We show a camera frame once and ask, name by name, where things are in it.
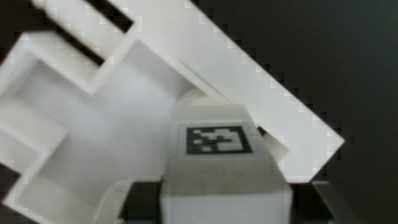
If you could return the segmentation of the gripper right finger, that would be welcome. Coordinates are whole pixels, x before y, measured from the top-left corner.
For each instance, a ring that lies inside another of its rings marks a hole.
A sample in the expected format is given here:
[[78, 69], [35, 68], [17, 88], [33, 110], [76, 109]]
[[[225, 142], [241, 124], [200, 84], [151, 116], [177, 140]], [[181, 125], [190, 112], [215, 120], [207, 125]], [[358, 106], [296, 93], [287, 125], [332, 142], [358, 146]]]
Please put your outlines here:
[[293, 184], [289, 224], [355, 224], [355, 213], [328, 181]]

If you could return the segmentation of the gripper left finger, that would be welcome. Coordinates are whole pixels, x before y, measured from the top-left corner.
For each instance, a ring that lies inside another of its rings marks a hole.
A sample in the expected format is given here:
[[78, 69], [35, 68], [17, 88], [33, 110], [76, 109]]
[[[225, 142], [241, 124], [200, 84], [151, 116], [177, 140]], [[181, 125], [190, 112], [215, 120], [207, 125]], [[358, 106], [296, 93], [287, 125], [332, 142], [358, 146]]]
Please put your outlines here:
[[159, 181], [131, 184], [119, 213], [124, 224], [161, 224], [159, 190]]

